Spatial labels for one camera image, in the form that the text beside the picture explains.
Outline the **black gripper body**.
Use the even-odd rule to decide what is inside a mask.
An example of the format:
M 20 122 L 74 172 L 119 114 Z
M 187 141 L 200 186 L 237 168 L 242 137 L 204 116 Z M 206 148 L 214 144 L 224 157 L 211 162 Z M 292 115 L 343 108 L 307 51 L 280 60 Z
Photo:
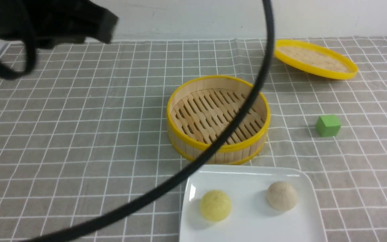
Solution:
M 0 0 L 0 40 L 21 41 L 29 22 L 42 49 L 88 37 L 110 43 L 118 20 L 90 0 Z

